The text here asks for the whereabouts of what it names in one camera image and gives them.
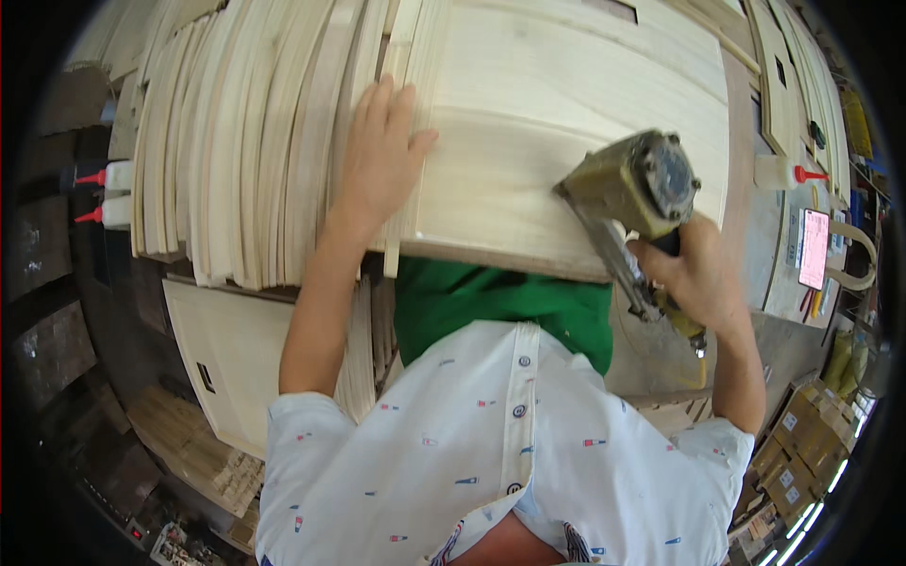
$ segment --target pink label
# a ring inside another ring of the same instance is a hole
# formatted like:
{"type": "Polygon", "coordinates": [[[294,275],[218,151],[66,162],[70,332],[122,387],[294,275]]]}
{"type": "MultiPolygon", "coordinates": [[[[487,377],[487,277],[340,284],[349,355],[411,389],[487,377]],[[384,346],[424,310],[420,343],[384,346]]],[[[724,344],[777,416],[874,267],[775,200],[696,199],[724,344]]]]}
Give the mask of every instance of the pink label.
{"type": "Polygon", "coordinates": [[[826,214],[814,210],[805,211],[805,234],[799,282],[818,291],[824,288],[828,228],[829,221],[826,214]]]}

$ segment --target man's arm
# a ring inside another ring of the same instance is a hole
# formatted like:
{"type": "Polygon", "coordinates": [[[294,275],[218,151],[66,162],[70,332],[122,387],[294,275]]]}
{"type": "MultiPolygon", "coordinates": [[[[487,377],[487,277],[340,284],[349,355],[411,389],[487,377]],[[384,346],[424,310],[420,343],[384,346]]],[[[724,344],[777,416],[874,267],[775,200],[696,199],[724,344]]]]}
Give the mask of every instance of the man's arm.
{"type": "Polygon", "coordinates": [[[679,228],[678,257],[643,242],[629,242],[639,267],[662,284],[680,308],[718,337],[712,406],[743,432],[758,433],[765,418],[765,380],[755,332],[738,275],[729,268],[720,231],[693,214],[679,228]]]}
{"type": "Polygon", "coordinates": [[[340,196],[305,267],[280,359],[280,393],[333,397],[346,344],[355,274],[384,222],[406,202],[438,133],[410,137],[415,89],[393,96],[385,76],[361,97],[343,161],[340,196]]]}

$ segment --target red nozzle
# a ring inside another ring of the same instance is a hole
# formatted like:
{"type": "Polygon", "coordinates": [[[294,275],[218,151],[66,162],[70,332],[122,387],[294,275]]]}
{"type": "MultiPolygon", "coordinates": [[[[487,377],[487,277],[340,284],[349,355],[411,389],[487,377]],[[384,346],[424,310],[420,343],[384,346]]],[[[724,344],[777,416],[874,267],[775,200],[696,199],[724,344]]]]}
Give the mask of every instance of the red nozzle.
{"type": "Polygon", "coordinates": [[[80,177],[75,179],[76,185],[81,183],[96,183],[100,186],[104,186],[104,183],[107,182],[107,169],[101,169],[94,175],[89,175],[88,177],[80,177]]]}
{"type": "Polygon", "coordinates": [[[104,210],[100,206],[92,210],[87,215],[81,215],[75,219],[76,222],[103,222],[104,210]]]}
{"type": "Polygon", "coordinates": [[[813,173],[811,171],[806,171],[805,168],[801,165],[797,165],[793,168],[793,174],[795,175],[796,183],[805,183],[810,178],[823,179],[827,180],[829,177],[824,173],[813,173]]]}

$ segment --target rectangular cutout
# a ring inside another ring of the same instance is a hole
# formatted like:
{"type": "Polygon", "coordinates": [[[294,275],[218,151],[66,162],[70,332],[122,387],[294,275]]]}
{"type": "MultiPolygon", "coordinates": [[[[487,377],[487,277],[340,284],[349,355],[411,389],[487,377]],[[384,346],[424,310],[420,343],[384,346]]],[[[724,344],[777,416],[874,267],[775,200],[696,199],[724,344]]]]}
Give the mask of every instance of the rectangular cutout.
{"type": "Polygon", "coordinates": [[[635,8],[619,0],[582,0],[582,3],[616,16],[621,20],[626,20],[636,25],[639,24],[639,15],[635,8]]]}
{"type": "Polygon", "coordinates": [[[211,382],[211,374],[207,373],[207,367],[200,361],[195,362],[195,365],[198,366],[198,373],[201,374],[201,380],[205,384],[205,389],[216,395],[217,392],[214,391],[214,384],[211,382]]]}
{"type": "Polygon", "coordinates": [[[774,58],[777,61],[777,76],[780,77],[780,82],[786,87],[786,73],[784,72],[784,64],[780,62],[779,57],[774,58]]]}

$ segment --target plywood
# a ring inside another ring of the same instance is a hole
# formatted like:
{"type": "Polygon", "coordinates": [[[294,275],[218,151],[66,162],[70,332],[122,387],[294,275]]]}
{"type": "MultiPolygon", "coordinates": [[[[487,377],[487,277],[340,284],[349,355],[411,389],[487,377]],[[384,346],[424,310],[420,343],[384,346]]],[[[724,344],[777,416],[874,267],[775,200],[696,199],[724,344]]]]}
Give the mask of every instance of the plywood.
{"type": "Polygon", "coordinates": [[[728,110],[719,44],[659,3],[636,9],[638,25],[582,2],[402,0],[384,68],[401,68],[392,60],[409,37],[400,21],[417,14],[405,66],[419,88],[413,129],[437,128],[440,140],[375,247],[415,240],[604,276],[550,188],[586,151],[652,127],[679,133],[704,185],[696,208],[720,224],[728,110]]]}
{"type": "MultiPolygon", "coordinates": [[[[728,2],[739,6],[736,0],[728,2]]],[[[741,8],[728,9],[728,4],[722,0],[667,0],[667,3],[714,34],[724,49],[744,63],[751,72],[761,73],[751,27],[741,8]]]]}
{"type": "Polygon", "coordinates": [[[761,133],[779,155],[795,158],[799,151],[799,128],[805,118],[799,115],[797,93],[793,88],[795,67],[786,43],[771,13],[760,2],[750,2],[762,62],[761,133]]]}
{"type": "MultiPolygon", "coordinates": [[[[264,458],[267,407],[277,398],[294,306],[172,281],[163,285],[186,371],[217,438],[264,458]]],[[[363,282],[352,299],[334,397],[357,422],[374,405],[372,363],[371,290],[363,282]]]]}

